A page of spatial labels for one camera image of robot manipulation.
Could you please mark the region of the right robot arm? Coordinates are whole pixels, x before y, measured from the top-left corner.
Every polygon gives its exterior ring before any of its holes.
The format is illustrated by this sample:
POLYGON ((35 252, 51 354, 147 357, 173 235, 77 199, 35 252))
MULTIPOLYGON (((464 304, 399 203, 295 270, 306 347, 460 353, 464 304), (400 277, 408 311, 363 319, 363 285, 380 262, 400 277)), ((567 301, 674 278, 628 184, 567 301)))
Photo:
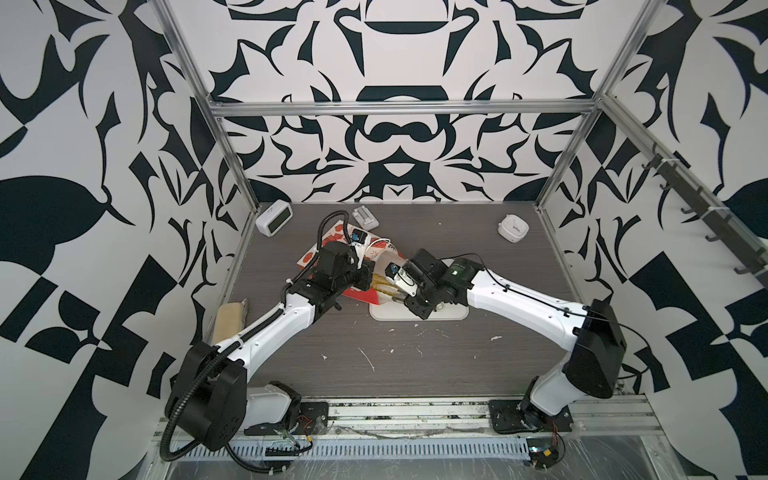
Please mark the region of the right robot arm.
POLYGON ((495 432, 538 432, 577 400, 613 396, 627 342, 607 302, 585 305, 529 289, 494 273, 477 254, 445 261, 420 249, 403 265, 387 266, 385 275, 405 292, 406 308, 423 320, 441 304, 462 305, 511 320, 564 351, 560 362, 531 381, 518 403, 489 405, 495 432))

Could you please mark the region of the long striped fake bread loaf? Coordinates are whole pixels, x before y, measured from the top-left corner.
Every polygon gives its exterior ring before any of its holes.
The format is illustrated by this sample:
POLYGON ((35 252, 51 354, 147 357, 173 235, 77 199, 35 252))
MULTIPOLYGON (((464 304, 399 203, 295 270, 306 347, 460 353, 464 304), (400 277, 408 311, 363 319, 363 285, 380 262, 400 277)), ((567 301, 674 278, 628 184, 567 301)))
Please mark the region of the long striped fake bread loaf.
POLYGON ((386 277, 379 274, 373 275, 371 289, 380 295, 389 297, 392 301, 402 302, 405 298, 405 293, 401 289, 391 284, 386 277))

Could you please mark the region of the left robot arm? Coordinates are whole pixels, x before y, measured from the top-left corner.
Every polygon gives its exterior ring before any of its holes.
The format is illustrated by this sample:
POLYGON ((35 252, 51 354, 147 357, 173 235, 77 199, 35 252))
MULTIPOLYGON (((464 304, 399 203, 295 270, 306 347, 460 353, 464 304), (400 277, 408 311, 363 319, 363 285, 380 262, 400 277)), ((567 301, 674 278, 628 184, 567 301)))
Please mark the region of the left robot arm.
POLYGON ((375 263, 365 252, 360 243, 328 242, 257 321, 215 345, 198 342, 190 348, 165 407, 163 460, 175 461, 199 445, 218 451, 253 423, 287 420, 297 394, 269 384, 253 396, 248 384, 279 348, 337 307, 346 290, 371 286, 375 263))

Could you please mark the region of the red white paper bag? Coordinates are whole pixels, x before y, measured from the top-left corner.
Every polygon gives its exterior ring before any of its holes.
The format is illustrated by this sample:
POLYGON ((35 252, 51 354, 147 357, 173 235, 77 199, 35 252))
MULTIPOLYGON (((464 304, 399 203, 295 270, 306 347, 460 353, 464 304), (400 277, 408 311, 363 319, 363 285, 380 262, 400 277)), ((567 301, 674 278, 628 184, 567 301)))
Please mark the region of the red white paper bag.
POLYGON ((325 309, 335 307, 341 296, 381 305, 386 296, 397 294, 395 287, 385 285, 381 257, 386 254, 399 257, 390 240, 350 225, 348 214, 335 211, 321 220, 287 292, 325 309))

